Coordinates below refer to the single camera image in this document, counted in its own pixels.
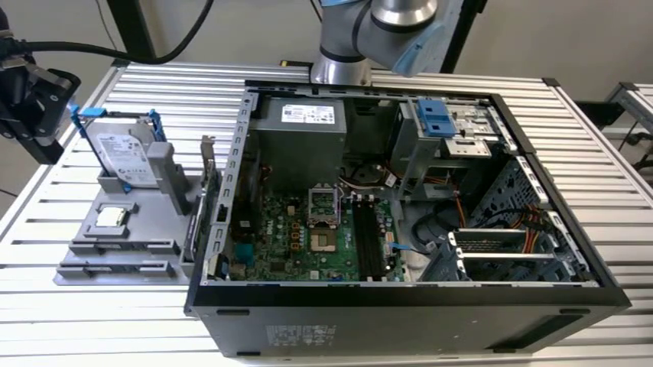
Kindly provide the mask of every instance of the power supply label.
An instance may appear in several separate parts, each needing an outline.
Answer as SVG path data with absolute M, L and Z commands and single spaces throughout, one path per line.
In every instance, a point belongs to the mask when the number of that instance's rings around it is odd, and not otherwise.
M 336 124 L 336 109 L 333 106 L 286 105 L 282 122 L 301 124 Z

